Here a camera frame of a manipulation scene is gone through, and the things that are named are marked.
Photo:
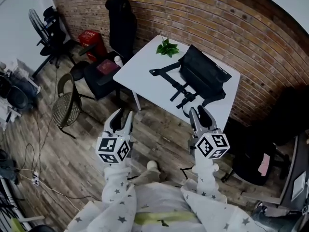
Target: black strap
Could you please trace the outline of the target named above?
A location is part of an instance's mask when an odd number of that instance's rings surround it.
[[[196,96],[198,96],[198,93],[192,94],[191,92],[188,92],[185,90],[185,88],[188,86],[188,83],[186,83],[185,85],[181,85],[180,83],[178,83],[177,81],[175,81],[173,78],[171,78],[167,72],[174,70],[176,68],[180,67],[180,62],[176,62],[174,64],[168,65],[162,69],[153,69],[153,70],[149,70],[150,74],[153,76],[162,76],[165,80],[167,80],[169,83],[172,84],[172,86],[174,88],[177,89],[177,92],[172,96],[172,98],[170,98],[170,101],[174,101],[176,99],[176,97],[180,94],[183,93],[184,94],[184,99],[182,100],[182,102],[177,105],[176,107],[178,109],[182,108],[183,110],[183,106],[186,105],[188,102],[192,102]],[[211,96],[208,99],[205,99],[202,103],[202,106],[205,107],[207,104],[213,102],[213,101],[218,101],[220,99],[224,99],[225,97],[225,92],[222,91],[219,92],[217,95],[215,96]],[[189,117],[189,115],[183,110],[183,114],[186,117]]]
[[[160,75],[162,76],[165,80],[167,80],[170,84],[172,84],[173,87],[177,87],[181,84],[179,82],[175,81],[173,78],[171,78],[169,75],[166,74],[166,72],[169,72],[171,70],[174,70],[176,68],[180,67],[180,62],[176,62],[174,64],[168,65],[162,69],[153,69],[149,70],[150,74],[153,76]]]
[[[224,99],[225,96],[226,96],[226,93],[222,89],[217,95],[214,95],[214,96],[209,97],[208,99],[205,99],[202,103],[202,106],[205,107],[206,105],[208,105],[209,103],[212,103],[213,101]]]
[[[172,98],[170,98],[170,101],[172,102],[173,100],[175,100],[175,98],[180,94],[183,93],[185,98],[183,99],[183,101],[177,105],[176,107],[179,109],[181,107],[183,107],[185,104],[187,104],[189,101],[193,101],[195,99],[195,97],[198,95],[196,94],[192,94],[188,91],[185,90],[185,88],[188,86],[188,84],[186,83],[185,85],[181,85],[179,82],[175,81],[173,78],[171,78],[167,72],[174,70],[176,68],[180,67],[180,62],[168,65],[162,69],[154,69],[154,70],[149,70],[150,74],[152,74],[153,76],[162,76],[165,80],[167,80],[169,83],[172,84],[172,86],[174,88],[177,89],[176,94],[174,94],[172,96]]]
[[[183,85],[180,89],[177,90],[176,94],[174,94],[172,96],[172,98],[170,98],[170,101],[174,101],[176,99],[176,97],[180,94],[180,93],[183,93],[185,91],[185,88],[188,86],[189,84],[186,83],[185,85]]]

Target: brick wall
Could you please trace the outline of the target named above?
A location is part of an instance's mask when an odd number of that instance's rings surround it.
[[[54,0],[73,39],[85,29],[108,46],[106,0]],[[282,89],[309,84],[308,34],[270,0],[130,0],[138,19],[136,48],[157,34],[222,60],[241,73],[231,116],[264,118]]]

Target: leaf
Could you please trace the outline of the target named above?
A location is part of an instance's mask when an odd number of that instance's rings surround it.
[[[161,49],[163,48],[163,45],[158,45],[158,48],[156,49],[156,54],[161,52]]]
[[[165,55],[167,52],[169,51],[169,49],[167,47],[163,47],[161,50],[162,55]]]
[[[169,44],[171,48],[177,48],[177,44]]]
[[[169,44],[169,39],[167,38],[166,40],[162,41],[163,46],[167,46]]]
[[[179,50],[177,48],[171,49],[170,51],[172,54],[179,53]]]
[[[173,52],[172,51],[169,51],[168,52],[168,56],[171,58],[173,56]]]

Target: power strip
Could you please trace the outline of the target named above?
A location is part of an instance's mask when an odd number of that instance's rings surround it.
[[[39,173],[36,170],[32,174],[32,183],[36,186],[40,185]]]

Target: white table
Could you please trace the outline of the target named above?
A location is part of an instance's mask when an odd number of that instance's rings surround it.
[[[151,69],[159,69],[176,63],[189,49],[189,46],[183,43],[171,39],[169,41],[170,43],[178,44],[178,54],[173,55],[171,58],[167,55],[162,56],[161,54],[156,54],[158,45],[162,43],[162,36],[158,35],[144,46],[132,59],[130,59],[130,61],[126,63],[113,78],[116,82],[131,89],[133,93],[135,92],[143,96],[176,117],[190,123],[189,118],[183,114],[182,109],[176,108],[176,106],[183,100],[184,95],[178,95],[178,97],[171,102],[170,98],[176,93],[177,89],[173,88],[173,86],[162,76],[152,76],[149,73],[149,70]],[[232,78],[223,85],[226,97],[222,100],[214,101],[205,107],[216,119],[217,126],[223,130],[231,112],[240,74],[223,62],[207,54],[205,55],[232,76]],[[179,68],[167,73],[180,84],[185,84],[185,81],[180,77]],[[195,93],[191,87],[187,87],[186,90]],[[137,105],[139,106],[137,96],[135,97]],[[197,106],[201,105],[203,101],[203,98],[197,96],[193,102],[188,102],[183,108],[188,113],[192,106],[197,108]]]

